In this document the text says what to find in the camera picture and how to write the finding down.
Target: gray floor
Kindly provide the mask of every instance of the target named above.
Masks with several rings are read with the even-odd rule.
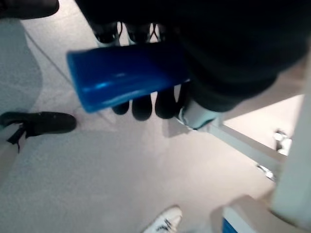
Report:
[[[96,42],[74,1],[60,3],[49,18],[0,22],[0,113],[60,111],[79,121],[67,135],[28,140],[0,189],[1,233],[137,233],[172,204],[184,210],[181,232],[205,231],[218,206],[273,188],[253,161],[207,133],[156,116],[86,114],[65,55]],[[246,109],[232,117],[254,110]]]

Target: black shoe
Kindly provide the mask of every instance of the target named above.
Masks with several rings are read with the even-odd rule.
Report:
[[[58,9],[58,0],[0,0],[0,18],[42,18]]]
[[[23,123],[26,137],[42,134],[69,133],[77,126],[76,119],[69,114],[55,112],[16,113],[7,112],[0,116],[0,125]]]

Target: blue foam roller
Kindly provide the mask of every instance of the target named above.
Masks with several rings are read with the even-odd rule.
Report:
[[[181,47],[171,43],[67,54],[75,89],[89,113],[186,82],[183,57]]]

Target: white pole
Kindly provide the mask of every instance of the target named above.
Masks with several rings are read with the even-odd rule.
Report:
[[[293,225],[311,230],[311,56],[307,85],[293,144],[279,179],[272,211]]]

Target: person's leg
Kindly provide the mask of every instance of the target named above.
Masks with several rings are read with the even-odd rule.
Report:
[[[0,19],[47,17],[55,14],[58,9],[58,0],[0,0]]]
[[[0,116],[0,186],[9,173],[26,139],[48,133],[68,133],[76,128],[76,119],[64,113],[35,114],[8,112]]]
[[[176,233],[181,219],[179,206],[172,206],[159,214],[142,233]]]

